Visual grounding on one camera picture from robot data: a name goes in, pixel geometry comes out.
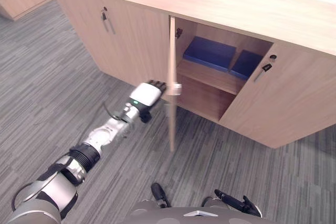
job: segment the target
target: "cabinet shelf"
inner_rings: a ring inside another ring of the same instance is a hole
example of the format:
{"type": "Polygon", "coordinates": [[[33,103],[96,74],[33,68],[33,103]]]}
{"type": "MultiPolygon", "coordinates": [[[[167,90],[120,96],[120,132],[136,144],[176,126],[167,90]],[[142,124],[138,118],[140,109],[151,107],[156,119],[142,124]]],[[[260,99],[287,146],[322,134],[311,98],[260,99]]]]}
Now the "cabinet shelf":
{"type": "Polygon", "coordinates": [[[177,75],[177,80],[182,84],[177,105],[215,123],[218,123],[235,98],[233,94],[180,74],[177,75]]]}
{"type": "Polygon", "coordinates": [[[181,60],[177,73],[234,95],[239,93],[246,82],[232,74],[188,60],[181,60]]]}

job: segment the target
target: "cable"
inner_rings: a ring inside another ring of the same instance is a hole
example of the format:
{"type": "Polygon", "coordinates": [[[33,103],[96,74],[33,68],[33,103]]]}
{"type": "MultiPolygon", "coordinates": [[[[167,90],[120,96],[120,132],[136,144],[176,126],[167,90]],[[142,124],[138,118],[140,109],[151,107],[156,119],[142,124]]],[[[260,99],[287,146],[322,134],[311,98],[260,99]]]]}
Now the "cable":
{"type": "Polygon", "coordinates": [[[113,117],[112,113],[107,109],[105,102],[103,102],[103,106],[104,106],[106,113],[108,113],[110,117],[113,117]]]}
{"type": "Polygon", "coordinates": [[[12,211],[14,212],[16,210],[15,208],[15,199],[18,196],[18,194],[25,189],[27,186],[30,186],[33,182],[27,183],[26,185],[23,185],[18,191],[16,191],[12,197],[12,211]]]}
{"type": "Polygon", "coordinates": [[[88,125],[86,126],[86,128],[82,131],[82,134],[79,136],[77,142],[76,142],[76,145],[80,143],[80,141],[82,140],[84,134],[86,133],[86,131],[88,130],[88,128],[91,126],[91,124],[95,121],[97,115],[98,115],[98,112],[100,111],[101,107],[103,107],[105,109],[105,111],[108,113],[108,115],[110,117],[112,117],[113,115],[111,114],[111,112],[107,109],[106,105],[105,105],[105,102],[103,102],[96,110],[95,114],[93,115],[91,121],[88,123],[88,125]]]}

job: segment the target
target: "open cabinet door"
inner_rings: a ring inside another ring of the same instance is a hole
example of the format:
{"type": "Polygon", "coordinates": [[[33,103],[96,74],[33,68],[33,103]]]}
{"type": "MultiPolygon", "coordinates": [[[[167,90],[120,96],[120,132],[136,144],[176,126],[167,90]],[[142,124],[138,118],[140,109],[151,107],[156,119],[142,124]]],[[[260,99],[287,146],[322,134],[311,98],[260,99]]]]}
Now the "open cabinet door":
{"type": "Polygon", "coordinates": [[[176,132],[176,45],[175,45],[175,18],[170,16],[169,32],[169,65],[168,65],[168,118],[169,118],[169,144],[170,151],[175,150],[175,132],[176,132]]]}
{"type": "Polygon", "coordinates": [[[274,43],[219,123],[273,148],[335,124],[335,57],[274,43]]]}

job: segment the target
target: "wooden countertop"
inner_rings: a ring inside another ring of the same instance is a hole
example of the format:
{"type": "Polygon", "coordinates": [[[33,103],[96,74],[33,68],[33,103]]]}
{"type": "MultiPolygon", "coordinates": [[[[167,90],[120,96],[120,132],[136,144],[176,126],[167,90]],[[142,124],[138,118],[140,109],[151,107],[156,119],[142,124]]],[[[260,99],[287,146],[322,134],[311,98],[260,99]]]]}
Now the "wooden countertop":
{"type": "Polygon", "coordinates": [[[125,0],[176,17],[336,56],[336,0],[125,0]]]}

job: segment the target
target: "gray carpet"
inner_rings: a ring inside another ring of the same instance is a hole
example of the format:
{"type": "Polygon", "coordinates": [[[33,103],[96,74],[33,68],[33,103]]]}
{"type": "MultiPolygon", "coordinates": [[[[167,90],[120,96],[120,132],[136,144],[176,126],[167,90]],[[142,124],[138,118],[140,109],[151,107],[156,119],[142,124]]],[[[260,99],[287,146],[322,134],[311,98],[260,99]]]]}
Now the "gray carpet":
{"type": "MultiPolygon", "coordinates": [[[[0,80],[0,219],[7,220],[16,189],[74,145],[102,101],[118,110],[133,87],[98,70],[56,1],[17,22],[0,18],[0,80]]],[[[171,154],[164,111],[161,101],[149,124],[138,121],[108,147],[63,223],[117,223],[152,198],[154,181],[173,206],[199,206],[219,188],[247,195],[278,223],[336,223],[335,125],[272,150],[178,109],[171,154]]],[[[90,129],[107,119],[102,110],[90,129]]]]}

